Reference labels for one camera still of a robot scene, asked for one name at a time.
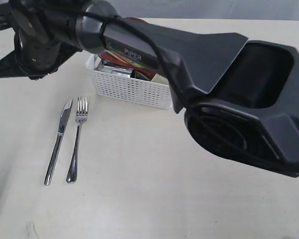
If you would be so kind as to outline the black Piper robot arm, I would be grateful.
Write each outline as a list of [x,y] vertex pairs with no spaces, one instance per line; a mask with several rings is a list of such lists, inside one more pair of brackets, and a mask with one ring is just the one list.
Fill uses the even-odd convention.
[[14,50],[0,78],[38,80],[79,51],[116,53],[168,79],[192,138],[224,159],[299,176],[299,52],[238,33],[122,18],[105,0],[0,0]]

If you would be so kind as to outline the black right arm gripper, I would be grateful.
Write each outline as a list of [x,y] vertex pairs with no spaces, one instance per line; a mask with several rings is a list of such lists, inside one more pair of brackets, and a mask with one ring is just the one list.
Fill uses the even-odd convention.
[[[11,19],[27,67],[36,74],[55,72],[61,64],[61,42],[52,35],[46,20],[40,15],[22,14],[13,14]],[[16,50],[0,59],[0,79],[14,77],[22,77]]]

